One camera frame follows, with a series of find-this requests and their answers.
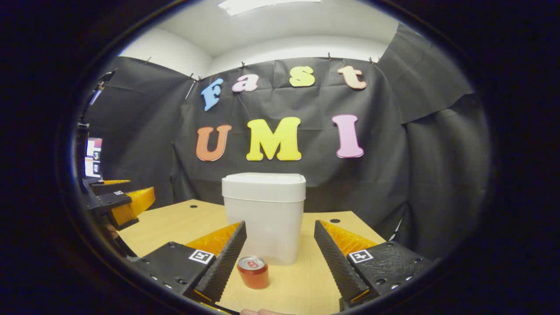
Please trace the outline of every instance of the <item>table surface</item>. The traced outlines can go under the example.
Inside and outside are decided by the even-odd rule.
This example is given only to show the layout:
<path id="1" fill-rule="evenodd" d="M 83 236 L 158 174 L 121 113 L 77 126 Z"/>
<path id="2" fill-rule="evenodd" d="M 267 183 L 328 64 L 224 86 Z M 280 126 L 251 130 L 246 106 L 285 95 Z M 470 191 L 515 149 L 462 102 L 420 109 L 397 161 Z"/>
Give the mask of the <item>table surface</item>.
<path id="1" fill-rule="evenodd" d="M 140 257 L 167 242 L 186 244 L 228 225 L 224 206 L 198 200 L 146 211 L 139 219 L 119 235 Z M 340 293 L 313 238 L 315 220 L 331 219 L 339 219 L 336 225 L 375 243 L 385 242 L 352 211 L 304 213 L 297 261 L 290 266 L 269 266 L 270 286 L 263 290 L 247 288 L 234 267 L 217 304 L 238 312 L 264 308 L 298 315 L 338 313 Z"/>

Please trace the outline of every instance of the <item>white ceiling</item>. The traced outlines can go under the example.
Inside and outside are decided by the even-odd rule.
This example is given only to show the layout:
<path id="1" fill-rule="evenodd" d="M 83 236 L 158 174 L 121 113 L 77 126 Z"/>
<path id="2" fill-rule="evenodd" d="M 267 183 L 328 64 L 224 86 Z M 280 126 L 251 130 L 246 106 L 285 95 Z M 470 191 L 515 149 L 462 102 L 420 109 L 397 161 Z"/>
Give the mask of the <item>white ceiling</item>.
<path id="1" fill-rule="evenodd" d="M 223 1 L 200 1 L 158 27 L 218 57 L 239 47 L 292 36 L 349 36 L 388 44 L 398 23 L 357 0 L 278 4 L 236 16 L 218 7 Z"/>

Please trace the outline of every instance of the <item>black fabric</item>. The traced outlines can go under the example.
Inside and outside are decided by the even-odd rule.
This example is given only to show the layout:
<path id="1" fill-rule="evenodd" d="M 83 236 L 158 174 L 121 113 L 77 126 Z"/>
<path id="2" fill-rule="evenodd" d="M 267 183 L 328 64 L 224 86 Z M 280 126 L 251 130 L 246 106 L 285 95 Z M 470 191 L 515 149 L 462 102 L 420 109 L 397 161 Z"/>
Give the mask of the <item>black fabric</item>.
<path id="1" fill-rule="evenodd" d="M 367 82 L 354 90 L 337 69 L 351 65 Z M 119 57 L 118 71 L 90 109 L 91 136 L 102 137 L 106 179 L 155 186 L 154 207 L 196 198 L 221 203 L 221 179 L 242 172 L 300 173 L 307 179 L 306 212 L 354 211 L 383 238 L 434 259 L 474 225 L 488 182 L 490 152 L 482 107 L 452 60 L 400 25 L 378 64 L 326 58 L 263 62 L 189 81 L 175 71 Z M 315 83 L 292 87 L 290 69 L 310 66 Z M 242 75 L 258 88 L 233 92 Z M 200 92 L 222 78 L 219 102 L 205 112 Z M 331 118 L 358 117 L 364 155 L 336 156 Z M 265 119 L 272 131 L 298 117 L 299 161 L 247 161 L 247 122 Z M 224 154 L 201 161 L 197 130 L 229 124 Z M 210 135 L 213 150 L 217 132 Z"/>

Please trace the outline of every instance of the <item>plastic bin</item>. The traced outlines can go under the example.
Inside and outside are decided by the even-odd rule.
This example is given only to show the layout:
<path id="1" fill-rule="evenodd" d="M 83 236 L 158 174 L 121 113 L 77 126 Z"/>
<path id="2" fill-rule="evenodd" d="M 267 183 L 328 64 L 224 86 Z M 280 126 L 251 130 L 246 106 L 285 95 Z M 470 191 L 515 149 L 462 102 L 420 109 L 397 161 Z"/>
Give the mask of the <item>plastic bin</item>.
<path id="1" fill-rule="evenodd" d="M 222 178 L 230 224 L 245 220 L 247 240 L 240 253 L 270 265 L 296 261 L 304 213 L 305 177 L 299 174 L 240 173 Z"/>

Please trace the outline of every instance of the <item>red soda can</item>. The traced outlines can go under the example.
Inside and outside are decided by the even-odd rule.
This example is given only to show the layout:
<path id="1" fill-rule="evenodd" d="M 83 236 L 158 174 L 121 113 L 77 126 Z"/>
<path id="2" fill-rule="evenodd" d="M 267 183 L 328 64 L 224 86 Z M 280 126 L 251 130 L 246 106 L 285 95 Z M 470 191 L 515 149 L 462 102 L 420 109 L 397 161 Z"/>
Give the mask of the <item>red soda can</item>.
<path id="1" fill-rule="evenodd" d="M 251 289 L 264 289 L 269 284 L 268 265 L 257 256 L 247 256 L 239 259 L 237 270 L 246 286 Z"/>

